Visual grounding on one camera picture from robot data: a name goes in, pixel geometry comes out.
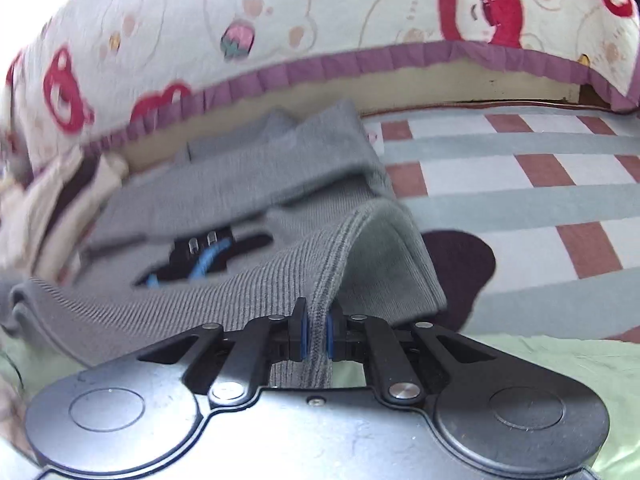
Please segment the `grey sweater with black cat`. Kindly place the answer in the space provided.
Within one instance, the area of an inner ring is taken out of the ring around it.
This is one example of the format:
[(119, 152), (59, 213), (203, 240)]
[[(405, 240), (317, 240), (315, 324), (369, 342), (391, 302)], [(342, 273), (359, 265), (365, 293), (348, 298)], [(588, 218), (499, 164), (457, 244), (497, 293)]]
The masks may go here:
[(189, 328), (239, 330), (307, 303), (308, 358), (280, 387), (331, 382), (332, 304), (393, 325), (446, 306), (422, 236), (351, 102), (296, 122), (273, 112), (116, 192), (73, 284), (1, 279), (1, 338), (87, 366)]

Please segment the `folded white garment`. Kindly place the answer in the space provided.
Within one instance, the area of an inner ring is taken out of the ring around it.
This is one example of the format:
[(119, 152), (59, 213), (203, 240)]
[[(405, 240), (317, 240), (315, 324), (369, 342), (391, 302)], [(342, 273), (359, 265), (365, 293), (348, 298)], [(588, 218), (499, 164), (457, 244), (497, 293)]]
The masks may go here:
[(55, 157), (27, 188), (1, 194), (1, 270), (56, 282), (129, 167), (117, 154), (74, 148)]

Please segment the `bear print quilt purple trim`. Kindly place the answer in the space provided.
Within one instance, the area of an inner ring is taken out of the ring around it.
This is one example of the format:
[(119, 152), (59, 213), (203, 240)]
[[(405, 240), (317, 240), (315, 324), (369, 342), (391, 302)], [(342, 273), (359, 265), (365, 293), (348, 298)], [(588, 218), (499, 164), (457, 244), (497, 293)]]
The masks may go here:
[(639, 103), (636, 0), (67, 0), (1, 72), (39, 168), (304, 82), (472, 58)]

